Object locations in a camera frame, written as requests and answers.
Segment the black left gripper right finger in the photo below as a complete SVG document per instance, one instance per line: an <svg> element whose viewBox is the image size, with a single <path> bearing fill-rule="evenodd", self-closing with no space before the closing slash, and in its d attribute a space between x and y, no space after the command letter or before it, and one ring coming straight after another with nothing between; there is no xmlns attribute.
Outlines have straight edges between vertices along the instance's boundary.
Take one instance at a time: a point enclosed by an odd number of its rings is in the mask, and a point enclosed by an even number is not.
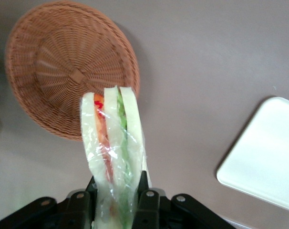
<svg viewBox="0 0 289 229"><path fill-rule="evenodd" d="M149 188L147 172L141 173L137 197L134 228L158 229L160 197L157 191Z"/></svg>

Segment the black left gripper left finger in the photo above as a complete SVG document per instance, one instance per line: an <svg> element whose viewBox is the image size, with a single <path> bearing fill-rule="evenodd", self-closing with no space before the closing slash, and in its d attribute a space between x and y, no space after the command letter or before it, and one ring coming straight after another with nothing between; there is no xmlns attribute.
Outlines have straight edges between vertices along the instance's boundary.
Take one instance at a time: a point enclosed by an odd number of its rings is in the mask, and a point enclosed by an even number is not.
<svg viewBox="0 0 289 229"><path fill-rule="evenodd" d="M92 177L85 189L71 191L63 214L64 229L92 229L97 189Z"/></svg>

